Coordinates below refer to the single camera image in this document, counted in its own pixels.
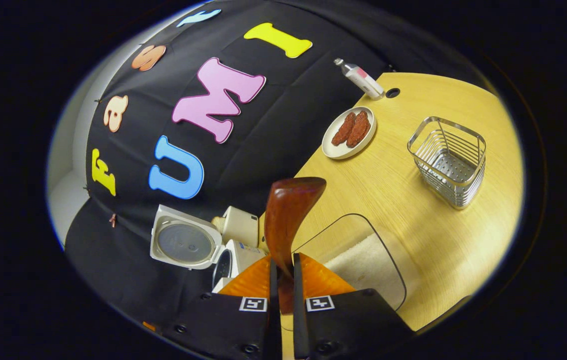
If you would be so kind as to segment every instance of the small bottle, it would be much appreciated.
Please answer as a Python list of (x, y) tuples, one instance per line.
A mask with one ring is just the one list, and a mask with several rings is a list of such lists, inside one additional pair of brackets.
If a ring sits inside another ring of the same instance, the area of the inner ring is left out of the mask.
[(356, 64), (349, 64), (344, 62), (343, 59), (334, 59), (334, 64), (341, 68), (341, 72), (346, 78), (354, 82), (359, 89), (368, 94), (372, 100), (380, 100), (384, 97), (384, 88), (379, 85), (370, 75), (368, 75), (362, 68)]

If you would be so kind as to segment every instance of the white plate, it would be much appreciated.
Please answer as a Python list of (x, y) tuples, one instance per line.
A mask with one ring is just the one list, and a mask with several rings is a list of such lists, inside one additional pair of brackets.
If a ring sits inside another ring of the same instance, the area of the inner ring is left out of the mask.
[[(338, 146), (332, 145), (331, 141), (333, 137), (335, 137), (335, 134), (339, 131), (339, 128), (341, 128), (341, 125), (343, 125), (344, 121), (346, 121), (346, 116), (348, 116), (350, 112), (353, 112), (356, 116), (362, 110), (368, 114), (368, 121), (370, 121), (370, 130), (368, 130), (368, 133), (362, 141), (355, 147), (348, 147), (345, 141), (340, 143)], [(341, 115), (337, 116), (330, 126), (327, 127), (324, 138), (321, 141), (321, 150), (324, 155), (332, 159), (345, 159), (352, 157), (370, 143), (370, 140), (373, 139), (373, 135), (375, 135), (375, 130), (377, 130), (377, 121), (375, 120), (375, 114), (373, 114), (373, 111), (365, 106), (353, 107), (352, 109), (345, 110)]]

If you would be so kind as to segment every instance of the wooden table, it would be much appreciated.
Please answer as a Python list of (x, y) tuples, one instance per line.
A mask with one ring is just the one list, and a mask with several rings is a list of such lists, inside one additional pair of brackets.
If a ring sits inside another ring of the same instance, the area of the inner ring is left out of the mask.
[[(362, 96), (353, 105), (370, 108), (377, 120), (370, 144), (343, 160), (326, 157), (319, 146), (297, 173), (324, 178), (327, 187), (292, 248), (345, 214), (368, 218), (409, 287), (397, 313), (416, 331), (473, 294), (507, 252), (523, 203), (522, 151), (505, 107), (484, 89), (421, 73), (383, 73), (377, 81), (400, 94), (377, 101)], [(459, 123), (485, 139), (484, 179), (466, 209), (456, 210), (436, 196), (407, 150), (429, 116)], [(263, 220), (261, 215), (260, 238)], [(291, 344), (291, 333), (284, 332), (284, 359), (292, 359)]]

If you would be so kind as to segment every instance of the foam letter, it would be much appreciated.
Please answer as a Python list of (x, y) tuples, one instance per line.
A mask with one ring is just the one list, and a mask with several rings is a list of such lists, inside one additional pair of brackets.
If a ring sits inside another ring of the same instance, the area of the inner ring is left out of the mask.
[(196, 196), (204, 184), (204, 166), (192, 153), (182, 150), (168, 142), (168, 138), (162, 135), (155, 146), (155, 157), (161, 160), (164, 157), (178, 162), (188, 168), (190, 175), (188, 180), (179, 181), (160, 171), (160, 167), (153, 165), (148, 176), (148, 185), (154, 191), (160, 189), (179, 199), (190, 199)]
[(110, 191), (112, 196), (116, 196), (115, 191), (115, 174), (111, 173), (106, 175), (108, 172), (108, 165), (99, 157), (99, 150), (96, 148), (92, 149), (92, 180), (98, 182), (105, 186), (106, 189)]
[(224, 66), (217, 57), (211, 57), (199, 68), (197, 78), (208, 95), (180, 98), (172, 112), (172, 121), (193, 123), (211, 132), (215, 141), (222, 144), (233, 131), (233, 121), (217, 121), (210, 116), (238, 116), (242, 113), (226, 91), (237, 94), (242, 104), (249, 103), (264, 87), (266, 77), (248, 75)]
[(122, 123), (122, 114), (128, 107), (128, 95), (113, 96), (103, 111), (103, 125), (107, 125), (111, 132), (119, 130)]
[(210, 13), (205, 13), (205, 12), (206, 12), (205, 10), (199, 11), (196, 14), (192, 14), (186, 17), (185, 19), (181, 20), (181, 22), (179, 22), (179, 24), (176, 27), (181, 27), (182, 25), (199, 23), (200, 21), (208, 20), (210, 18), (213, 18), (213, 16), (216, 16), (217, 14), (222, 12), (222, 10), (216, 9), (216, 10), (212, 10)]
[(160, 61), (165, 52), (166, 47), (164, 45), (157, 47), (150, 45), (141, 50), (137, 57), (132, 60), (132, 68), (139, 69), (139, 71), (148, 71)]
[(286, 57), (295, 59), (313, 46), (308, 39), (298, 39), (273, 27), (272, 23), (265, 22), (248, 30), (244, 39), (260, 39), (285, 51)]

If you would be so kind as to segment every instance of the stainless steel basket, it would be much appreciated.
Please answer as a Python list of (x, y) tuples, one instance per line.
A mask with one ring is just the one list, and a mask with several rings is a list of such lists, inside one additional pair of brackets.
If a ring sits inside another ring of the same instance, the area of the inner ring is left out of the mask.
[[(413, 151), (418, 138), (423, 141)], [(426, 183), (455, 209), (468, 207), (482, 184), (486, 168), (486, 141), (482, 135), (450, 120), (430, 116), (410, 137), (407, 150)]]

